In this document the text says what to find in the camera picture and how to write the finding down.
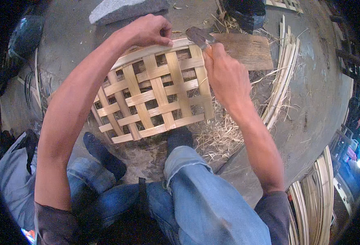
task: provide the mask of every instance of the gray sleeve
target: gray sleeve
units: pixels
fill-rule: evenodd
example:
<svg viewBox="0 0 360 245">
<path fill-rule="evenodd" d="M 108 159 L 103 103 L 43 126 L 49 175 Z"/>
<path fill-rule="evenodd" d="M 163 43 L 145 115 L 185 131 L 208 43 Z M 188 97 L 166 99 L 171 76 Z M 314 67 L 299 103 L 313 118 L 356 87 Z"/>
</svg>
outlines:
<svg viewBox="0 0 360 245">
<path fill-rule="evenodd" d="M 78 224 L 68 211 L 35 202 L 37 245 L 70 245 L 78 237 Z"/>
<path fill-rule="evenodd" d="M 255 212 L 269 228 L 271 244 L 289 244 L 290 205 L 284 191 L 263 195 Z"/>
</svg>

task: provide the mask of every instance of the bamboo frame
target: bamboo frame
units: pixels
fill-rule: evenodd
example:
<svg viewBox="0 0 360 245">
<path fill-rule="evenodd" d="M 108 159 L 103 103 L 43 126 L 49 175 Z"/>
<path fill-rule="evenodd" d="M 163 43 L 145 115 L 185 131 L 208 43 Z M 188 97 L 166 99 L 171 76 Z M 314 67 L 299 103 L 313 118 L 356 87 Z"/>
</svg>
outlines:
<svg viewBox="0 0 360 245">
<path fill-rule="evenodd" d="M 281 7 L 285 9 L 290 9 L 299 13 L 304 13 L 302 8 L 300 7 L 299 0 L 279 0 L 276 2 L 275 0 L 266 0 L 266 5 L 271 5 L 275 7 Z"/>
<path fill-rule="evenodd" d="M 180 60 L 176 51 L 188 49 L 191 57 Z M 156 56 L 165 55 L 167 64 L 157 65 Z M 134 63 L 143 62 L 145 71 L 135 70 Z M 117 71 L 122 71 L 124 79 L 119 80 Z M 195 77 L 184 81 L 184 77 Z M 109 84 L 102 86 L 94 99 L 92 110 L 99 122 L 99 130 L 109 136 L 108 131 L 114 130 L 117 136 L 111 141 L 116 144 L 129 140 L 139 140 L 144 137 L 163 133 L 165 131 L 208 120 L 214 117 L 210 85 L 201 49 L 187 38 L 174 41 L 173 47 L 150 46 L 120 57 L 108 73 Z M 173 85 L 164 83 L 172 81 Z M 199 89 L 198 96 L 188 97 L 187 91 Z M 125 98 L 124 92 L 131 97 Z M 168 96 L 177 95 L 177 101 L 169 103 Z M 116 102 L 110 103 L 109 98 L 115 97 Z M 156 100 L 158 107 L 147 109 L 146 102 Z M 191 106 L 201 105 L 203 112 L 193 115 Z M 135 106 L 137 114 L 132 115 L 129 107 Z M 172 111 L 181 109 L 182 118 L 174 119 Z M 122 118 L 116 119 L 114 113 L 121 112 Z M 153 125 L 151 117 L 162 115 L 163 124 Z M 136 122 L 141 121 L 144 129 L 138 129 Z M 129 133 L 124 133 L 127 125 Z"/>
</svg>

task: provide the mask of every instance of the person's left hand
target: person's left hand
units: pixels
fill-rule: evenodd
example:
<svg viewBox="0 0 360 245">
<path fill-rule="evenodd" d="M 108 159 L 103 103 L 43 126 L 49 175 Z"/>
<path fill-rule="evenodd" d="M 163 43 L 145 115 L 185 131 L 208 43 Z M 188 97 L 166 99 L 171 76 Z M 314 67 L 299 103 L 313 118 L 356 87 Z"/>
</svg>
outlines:
<svg viewBox="0 0 360 245">
<path fill-rule="evenodd" d="M 163 16 L 148 14 L 124 27 L 133 37 L 133 44 L 141 47 L 159 44 L 173 46 L 172 24 Z"/>
</svg>

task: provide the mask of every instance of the concrete floor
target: concrete floor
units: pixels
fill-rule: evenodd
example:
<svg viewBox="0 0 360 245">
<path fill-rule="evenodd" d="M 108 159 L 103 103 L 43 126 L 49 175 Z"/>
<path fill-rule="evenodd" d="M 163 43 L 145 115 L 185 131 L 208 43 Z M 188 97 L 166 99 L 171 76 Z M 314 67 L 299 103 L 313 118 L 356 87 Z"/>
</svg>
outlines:
<svg viewBox="0 0 360 245">
<path fill-rule="evenodd" d="M 51 1 L 46 8 L 44 34 L 38 51 L 38 64 L 41 80 L 46 88 L 57 89 L 67 75 L 95 47 L 102 43 L 111 33 L 127 25 L 134 19 L 106 26 L 93 26 L 89 23 L 90 12 L 100 3 L 92 1 Z M 174 31 L 185 32 L 190 26 L 211 28 L 217 10 L 215 0 L 184 0 L 189 8 L 170 8 L 162 14 L 173 23 Z M 275 142 L 285 162 L 285 181 L 287 186 L 306 173 L 307 167 L 321 153 L 330 141 L 337 127 L 343 122 L 348 105 L 349 82 L 342 80 L 334 47 L 337 46 L 333 25 L 326 11 L 316 0 L 300 0 L 304 14 L 268 6 L 266 17 L 269 22 L 265 29 L 279 36 L 279 22 L 285 14 L 286 23 L 291 26 L 292 33 L 301 34 L 300 64 L 295 78 L 290 83 L 291 104 L 299 107 L 290 109 L 291 120 L 285 120 L 283 113 L 272 130 Z M 175 33 L 175 37 L 184 33 Z M 272 57 L 276 63 L 278 49 L 272 46 Z M 23 87 L 15 81 L 9 86 L 6 95 L 1 98 L 3 127 L 13 128 L 18 135 L 32 126 L 32 121 L 40 121 L 33 113 L 26 110 Z M 84 128 L 75 144 L 72 155 L 90 157 L 82 142 L 83 134 L 90 131 L 104 140 L 103 134 L 92 115 L 85 122 Z M 127 144 L 109 146 L 109 150 L 119 156 L 128 165 L 124 177 L 125 183 L 137 183 L 138 177 L 150 181 L 159 180 L 163 170 L 165 154 L 152 153 L 150 149 L 141 147 L 124 154 Z M 231 182 L 253 205 L 261 196 L 258 180 L 247 165 L 246 152 L 240 151 L 222 170 L 222 177 Z"/>
</svg>

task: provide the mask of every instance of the black bag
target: black bag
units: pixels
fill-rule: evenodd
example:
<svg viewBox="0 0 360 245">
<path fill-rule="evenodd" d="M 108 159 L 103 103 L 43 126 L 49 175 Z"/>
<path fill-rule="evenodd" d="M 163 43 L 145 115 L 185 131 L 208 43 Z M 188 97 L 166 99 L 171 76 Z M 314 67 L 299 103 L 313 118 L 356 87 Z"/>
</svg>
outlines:
<svg viewBox="0 0 360 245">
<path fill-rule="evenodd" d="M 266 0 L 226 0 L 224 8 L 248 33 L 263 27 Z"/>
</svg>

